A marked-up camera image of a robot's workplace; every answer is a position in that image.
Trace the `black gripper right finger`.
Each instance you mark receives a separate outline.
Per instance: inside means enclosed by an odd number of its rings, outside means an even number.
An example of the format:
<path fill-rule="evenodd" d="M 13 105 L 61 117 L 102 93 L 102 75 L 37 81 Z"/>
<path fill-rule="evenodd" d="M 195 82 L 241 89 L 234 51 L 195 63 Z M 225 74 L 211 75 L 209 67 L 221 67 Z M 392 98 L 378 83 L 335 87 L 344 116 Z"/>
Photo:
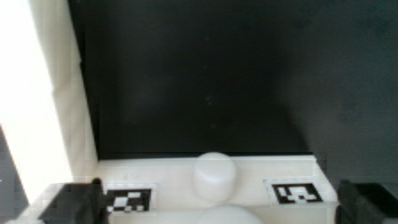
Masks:
<path fill-rule="evenodd" d="M 398 198 L 378 183 L 339 182 L 333 223 L 398 224 Z"/>

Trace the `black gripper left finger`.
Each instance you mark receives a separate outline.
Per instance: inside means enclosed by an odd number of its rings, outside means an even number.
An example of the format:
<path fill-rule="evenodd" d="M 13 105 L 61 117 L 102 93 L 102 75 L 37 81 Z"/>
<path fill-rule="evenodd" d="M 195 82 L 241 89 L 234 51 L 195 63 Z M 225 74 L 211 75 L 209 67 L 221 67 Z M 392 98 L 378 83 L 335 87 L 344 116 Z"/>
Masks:
<path fill-rule="evenodd" d="M 101 179 L 67 183 L 38 215 L 44 224 L 108 224 Z"/>

